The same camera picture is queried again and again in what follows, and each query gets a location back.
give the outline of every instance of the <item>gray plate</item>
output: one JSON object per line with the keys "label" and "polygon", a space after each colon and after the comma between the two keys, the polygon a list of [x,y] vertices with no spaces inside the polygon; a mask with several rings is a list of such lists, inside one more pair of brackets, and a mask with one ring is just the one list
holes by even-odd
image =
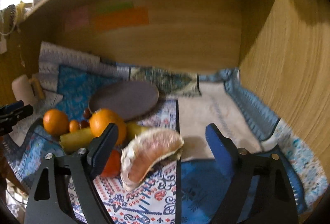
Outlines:
{"label": "gray plate", "polygon": [[88,106],[92,113],[108,108],[128,121],[149,112],[156,105],[158,96],[157,87],[148,82],[118,82],[97,90]]}

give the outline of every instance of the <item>wooden handle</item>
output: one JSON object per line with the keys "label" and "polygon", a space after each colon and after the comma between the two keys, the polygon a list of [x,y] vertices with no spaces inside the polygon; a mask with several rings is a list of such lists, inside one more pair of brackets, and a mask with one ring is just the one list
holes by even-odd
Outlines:
{"label": "wooden handle", "polygon": [[37,78],[31,78],[29,79],[29,82],[33,85],[33,88],[38,95],[39,99],[45,99],[45,94],[41,88],[40,82]]}

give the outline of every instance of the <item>orange fruit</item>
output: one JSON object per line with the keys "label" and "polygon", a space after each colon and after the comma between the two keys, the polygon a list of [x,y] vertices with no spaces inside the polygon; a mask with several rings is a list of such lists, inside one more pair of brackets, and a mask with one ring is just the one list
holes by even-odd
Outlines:
{"label": "orange fruit", "polygon": [[99,137],[109,123],[115,123],[118,127],[118,139],[116,146],[121,145],[126,138],[126,125],[118,114],[110,109],[100,109],[90,118],[90,129],[95,137]]}
{"label": "orange fruit", "polygon": [[58,109],[48,110],[44,115],[44,129],[52,136],[60,136],[68,133],[68,116]]}
{"label": "orange fruit", "polygon": [[118,151],[113,150],[100,176],[102,177],[118,176],[120,174],[120,165],[121,165],[120,154]]}
{"label": "orange fruit", "polygon": [[78,131],[79,129],[80,129],[80,125],[79,125],[78,121],[76,121],[76,120],[70,121],[70,124],[69,124],[70,133],[74,133],[74,132]]}

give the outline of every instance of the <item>metal bolt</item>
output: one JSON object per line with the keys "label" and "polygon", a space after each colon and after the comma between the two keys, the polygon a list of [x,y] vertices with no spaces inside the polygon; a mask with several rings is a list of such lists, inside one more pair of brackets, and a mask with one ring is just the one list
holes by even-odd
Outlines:
{"label": "metal bolt", "polygon": [[239,148],[238,153],[241,155],[246,155],[248,153],[248,151],[245,148]]}
{"label": "metal bolt", "polygon": [[47,153],[46,156],[45,156],[45,159],[49,160],[51,158],[53,158],[53,154],[52,153]]}
{"label": "metal bolt", "polygon": [[86,149],[85,148],[78,149],[78,155],[83,155],[85,153],[86,153]]}
{"label": "metal bolt", "polygon": [[272,154],[272,159],[274,159],[275,161],[279,160],[279,156],[275,153]]}

